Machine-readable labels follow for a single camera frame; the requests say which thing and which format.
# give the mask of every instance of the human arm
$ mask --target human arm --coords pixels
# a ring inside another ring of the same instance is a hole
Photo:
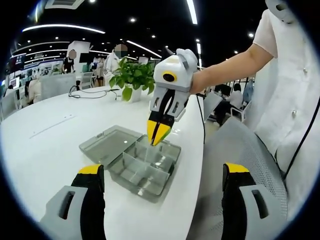
[[[227,102],[231,102],[235,98],[235,92],[233,91],[230,96],[228,96],[225,100]]]
[[[191,93],[201,92],[204,88],[224,84],[251,76],[262,69],[273,56],[262,47],[253,43],[245,52],[217,65],[205,68],[193,75]]]
[[[34,83],[30,83],[29,84],[28,92],[29,92],[28,93],[28,97],[29,97],[28,104],[33,104],[34,99],[35,99],[35,95],[36,95],[35,88],[34,88]]]
[[[204,88],[246,78],[262,69],[273,57],[278,57],[275,34],[264,11],[253,44],[240,54],[217,65],[205,68],[193,75],[190,92],[201,92]]]

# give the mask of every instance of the white table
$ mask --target white table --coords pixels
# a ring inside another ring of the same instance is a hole
[[[88,91],[104,90],[106,87]],[[103,93],[82,96],[97,97]],[[46,203],[77,172],[93,164],[79,144],[119,125],[145,134],[151,97],[115,101],[108,93],[100,99],[59,95],[28,106],[1,124],[1,143],[8,180],[27,214],[39,221]],[[196,96],[166,138],[182,148],[168,192],[158,203],[130,193],[105,171],[104,231],[108,240],[184,240],[198,197],[203,161],[203,125]]]

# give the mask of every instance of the black cable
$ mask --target black cable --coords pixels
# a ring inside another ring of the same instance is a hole
[[[202,115],[202,110],[201,110],[201,106],[200,106],[200,102],[199,102],[199,96],[196,96],[196,100],[198,101],[198,105],[199,105],[199,110],[200,110],[200,114],[201,114],[201,120],[202,120],[202,125],[203,125],[203,144],[206,143],[206,127],[205,127],[205,120],[204,117]]]
[[[70,88],[69,90],[69,94],[68,97],[70,98],[75,98],[75,99],[101,99],[103,97],[105,97],[109,92],[114,93],[115,94],[115,99],[117,99],[117,94],[115,93],[115,91],[118,91],[119,89],[111,89],[111,90],[102,90],[102,91],[93,91],[93,92],[89,92],[89,91],[83,91],[80,89],[81,92],[86,93],[86,94],[96,94],[96,93],[104,93],[104,95],[102,96],[97,96],[97,97],[84,97],[84,96],[80,96],[78,94],[72,94],[75,90],[77,89],[77,86],[74,85]]]
[[[293,158],[291,159],[291,162],[290,162],[290,164],[289,164],[289,167],[288,167],[286,173],[285,173],[284,176],[283,176],[283,180],[285,180],[285,179],[287,178],[287,175],[288,175],[288,173],[289,173],[292,165],[294,164],[294,161],[295,161],[295,159],[296,159],[296,157],[297,157],[297,155],[298,155],[298,153],[299,153],[299,150],[300,150],[302,144],[304,144],[304,142],[305,142],[305,140],[306,140],[306,138],[307,138],[307,136],[308,136],[308,134],[309,134],[309,132],[310,132],[310,130],[311,130],[311,127],[312,127],[312,125],[313,125],[314,122],[315,122],[315,119],[316,119],[317,114],[318,114],[318,111],[319,111],[319,107],[320,107],[320,97],[319,97],[318,104],[317,104],[317,106],[316,106],[316,108],[315,108],[314,114],[313,114],[313,116],[312,116],[310,125],[309,125],[308,129],[306,130],[306,132],[305,132],[305,134],[304,134],[304,136],[303,136],[303,138],[302,138],[302,140],[301,140],[298,148],[296,149],[296,151],[295,151],[295,153],[294,153],[294,155],[293,155]]]

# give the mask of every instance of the white sleeve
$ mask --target white sleeve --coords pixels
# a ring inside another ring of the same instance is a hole
[[[32,86],[29,86],[29,101],[34,100],[35,99],[35,85],[33,84]]]
[[[278,57],[277,42],[270,21],[270,11],[265,10],[262,14],[259,26],[255,32],[253,43],[266,50],[273,57]]]
[[[232,100],[235,99],[235,92],[233,91],[230,96],[228,96],[225,100],[228,102],[231,102]]]

